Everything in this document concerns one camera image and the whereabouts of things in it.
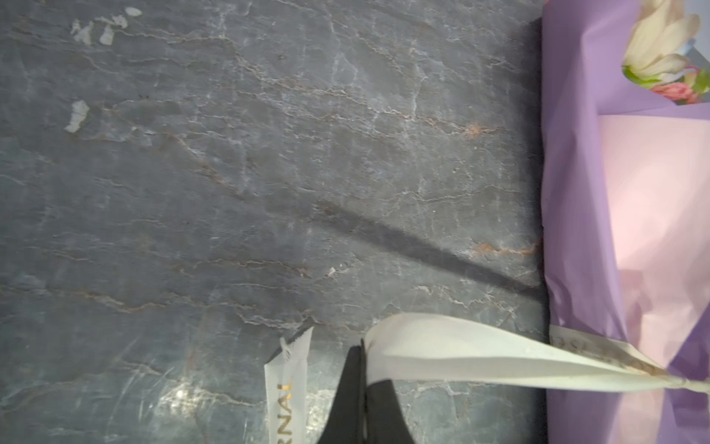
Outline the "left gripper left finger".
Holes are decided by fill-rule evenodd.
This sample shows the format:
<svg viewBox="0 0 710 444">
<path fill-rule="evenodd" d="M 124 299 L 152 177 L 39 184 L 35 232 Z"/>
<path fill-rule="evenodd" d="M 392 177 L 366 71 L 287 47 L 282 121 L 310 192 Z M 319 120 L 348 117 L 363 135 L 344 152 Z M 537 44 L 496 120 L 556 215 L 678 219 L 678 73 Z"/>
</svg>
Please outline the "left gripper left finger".
<svg viewBox="0 0 710 444">
<path fill-rule="evenodd" d="M 365 353 L 349 349 L 338 388 L 318 444 L 363 444 L 365 414 Z"/>
</svg>

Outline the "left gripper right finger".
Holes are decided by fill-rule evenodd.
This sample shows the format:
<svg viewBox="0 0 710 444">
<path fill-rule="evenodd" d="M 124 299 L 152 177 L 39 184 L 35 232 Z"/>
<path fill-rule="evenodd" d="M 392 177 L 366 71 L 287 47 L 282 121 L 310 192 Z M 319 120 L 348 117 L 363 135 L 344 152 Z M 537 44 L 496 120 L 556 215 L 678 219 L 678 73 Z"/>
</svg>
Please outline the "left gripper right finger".
<svg viewBox="0 0 710 444">
<path fill-rule="evenodd" d="M 365 391 L 367 444 L 414 444 L 392 380 L 370 385 Z"/>
</svg>

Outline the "cream printed ribbon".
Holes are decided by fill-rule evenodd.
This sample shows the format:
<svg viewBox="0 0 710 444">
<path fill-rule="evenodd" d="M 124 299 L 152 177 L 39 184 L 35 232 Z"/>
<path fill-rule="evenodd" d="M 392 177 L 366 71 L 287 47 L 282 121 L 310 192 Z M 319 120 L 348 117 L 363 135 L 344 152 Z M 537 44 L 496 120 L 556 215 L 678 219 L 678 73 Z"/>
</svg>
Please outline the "cream printed ribbon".
<svg viewBox="0 0 710 444">
<path fill-rule="evenodd" d="M 548 342 L 440 314 L 372 327 L 365 390 L 392 380 L 547 391 L 552 443 L 706 443 L 709 317 L 661 327 L 639 317 L 559 318 Z"/>
</svg>

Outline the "pink purple wrapping paper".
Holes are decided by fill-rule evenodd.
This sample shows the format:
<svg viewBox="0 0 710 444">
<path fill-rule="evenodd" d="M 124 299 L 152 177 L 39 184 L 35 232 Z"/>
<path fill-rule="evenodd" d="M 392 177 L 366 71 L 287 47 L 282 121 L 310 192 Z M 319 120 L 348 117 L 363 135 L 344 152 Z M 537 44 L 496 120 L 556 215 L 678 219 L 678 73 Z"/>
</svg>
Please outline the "pink purple wrapping paper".
<svg viewBox="0 0 710 444">
<path fill-rule="evenodd" d="M 549 1 L 542 182 L 550 326 L 709 317 L 709 94 L 676 105 L 623 73 L 641 1 Z M 709 71 L 709 5 L 687 54 Z"/>
</svg>

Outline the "pink spray rose stem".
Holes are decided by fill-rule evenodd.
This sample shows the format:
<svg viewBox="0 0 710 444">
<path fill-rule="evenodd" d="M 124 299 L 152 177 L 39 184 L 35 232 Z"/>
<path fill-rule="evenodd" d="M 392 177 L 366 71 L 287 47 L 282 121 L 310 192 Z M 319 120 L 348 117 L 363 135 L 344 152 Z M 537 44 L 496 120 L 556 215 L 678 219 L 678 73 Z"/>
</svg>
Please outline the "pink spray rose stem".
<svg viewBox="0 0 710 444">
<path fill-rule="evenodd" d="M 709 71 L 706 68 L 688 68 L 677 79 L 658 83 L 651 91 L 676 105 L 699 104 L 704 96 L 709 94 Z"/>
</svg>

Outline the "cream rose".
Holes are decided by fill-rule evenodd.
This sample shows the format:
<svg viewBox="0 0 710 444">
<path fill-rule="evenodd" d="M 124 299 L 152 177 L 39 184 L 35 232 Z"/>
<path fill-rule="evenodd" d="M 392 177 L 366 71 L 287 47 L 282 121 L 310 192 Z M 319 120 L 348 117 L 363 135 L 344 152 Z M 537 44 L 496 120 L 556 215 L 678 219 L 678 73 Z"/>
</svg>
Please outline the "cream rose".
<svg viewBox="0 0 710 444">
<path fill-rule="evenodd" d="M 701 18 L 683 1 L 640 3 L 623 61 L 623 73 L 643 86 L 674 83 L 691 68 L 687 57 L 701 29 Z"/>
</svg>

